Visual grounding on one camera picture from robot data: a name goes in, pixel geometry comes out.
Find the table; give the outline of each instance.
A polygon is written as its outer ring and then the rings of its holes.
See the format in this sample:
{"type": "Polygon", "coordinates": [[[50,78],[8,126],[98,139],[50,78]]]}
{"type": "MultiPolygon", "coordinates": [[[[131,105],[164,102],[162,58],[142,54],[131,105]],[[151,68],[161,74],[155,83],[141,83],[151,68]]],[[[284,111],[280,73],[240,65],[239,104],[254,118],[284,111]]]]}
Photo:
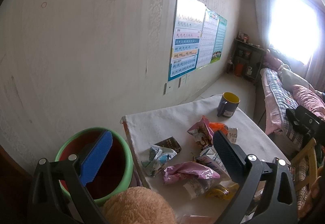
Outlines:
{"type": "Polygon", "coordinates": [[[134,164],[145,187],[161,194],[171,205],[177,217],[184,214],[207,215],[217,219],[228,202],[217,198],[197,197],[193,200],[183,188],[184,182],[163,185],[162,175],[149,177],[143,171],[141,161],[148,160],[152,144],[173,136],[182,147],[182,151],[167,163],[191,161],[200,153],[199,147],[187,130],[205,115],[210,122],[222,122],[228,127],[238,128],[237,143],[246,154],[255,154],[258,159],[272,162],[276,156],[288,159],[270,138],[239,108],[230,118],[217,117],[217,106],[221,95],[173,106],[165,109],[127,115],[122,118],[133,155],[134,164]]]}

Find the pink blanket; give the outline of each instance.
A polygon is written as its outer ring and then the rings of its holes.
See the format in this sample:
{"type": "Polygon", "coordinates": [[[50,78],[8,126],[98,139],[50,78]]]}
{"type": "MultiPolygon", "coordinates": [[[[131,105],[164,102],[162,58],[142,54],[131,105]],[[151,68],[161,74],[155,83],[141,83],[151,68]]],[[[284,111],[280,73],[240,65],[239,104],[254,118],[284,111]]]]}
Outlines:
{"type": "Polygon", "coordinates": [[[262,85],[265,94],[265,110],[266,110],[266,128],[265,134],[269,135],[274,131],[281,129],[281,113],[275,98],[268,84],[265,69],[261,70],[262,85]]]}

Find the orange packet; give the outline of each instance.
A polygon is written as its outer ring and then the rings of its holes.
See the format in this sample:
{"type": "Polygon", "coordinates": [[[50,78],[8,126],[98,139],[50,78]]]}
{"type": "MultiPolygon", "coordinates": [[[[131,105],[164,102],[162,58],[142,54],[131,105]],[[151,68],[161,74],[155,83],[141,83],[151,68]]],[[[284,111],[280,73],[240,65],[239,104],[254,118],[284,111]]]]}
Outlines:
{"type": "Polygon", "coordinates": [[[218,122],[209,122],[209,127],[210,129],[212,129],[213,133],[220,130],[224,135],[228,135],[228,126],[226,124],[218,122]]]}

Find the metal screw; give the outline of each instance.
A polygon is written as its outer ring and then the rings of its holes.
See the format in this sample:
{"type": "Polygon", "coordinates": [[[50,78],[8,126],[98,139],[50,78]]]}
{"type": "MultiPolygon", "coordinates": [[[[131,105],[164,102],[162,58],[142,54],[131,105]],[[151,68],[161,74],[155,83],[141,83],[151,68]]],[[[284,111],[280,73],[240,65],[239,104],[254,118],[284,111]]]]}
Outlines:
{"type": "Polygon", "coordinates": [[[77,155],[76,154],[70,154],[69,157],[68,157],[68,159],[70,161],[74,161],[75,159],[77,159],[77,155]]]}
{"type": "Polygon", "coordinates": [[[257,157],[254,154],[250,154],[248,155],[248,159],[254,162],[257,160],[257,157]]]}
{"type": "Polygon", "coordinates": [[[45,158],[42,158],[38,161],[39,164],[45,164],[46,163],[46,159],[45,158]]]}
{"type": "Polygon", "coordinates": [[[279,164],[282,165],[282,166],[285,166],[285,165],[286,165],[286,162],[285,162],[285,160],[280,159],[280,160],[279,160],[279,164]]]}

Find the plaid bedsheet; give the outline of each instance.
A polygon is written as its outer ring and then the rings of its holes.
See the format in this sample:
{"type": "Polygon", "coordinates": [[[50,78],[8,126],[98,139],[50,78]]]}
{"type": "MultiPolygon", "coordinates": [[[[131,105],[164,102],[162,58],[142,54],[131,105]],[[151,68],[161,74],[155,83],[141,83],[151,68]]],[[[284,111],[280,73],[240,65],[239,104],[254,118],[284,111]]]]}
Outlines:
{"type": "Polygon", "coordinates": [[[298,104],[294,100],[292,94],[283,89],[282,82],[278,77],[277,72],[269,68],[266,68],[265,70],[271,92],[281,113],[281,129],[283,133],[300,149],[303,135],[293,130],[292,125],[285,114],[286,109],[296,109],[298,104]]]}

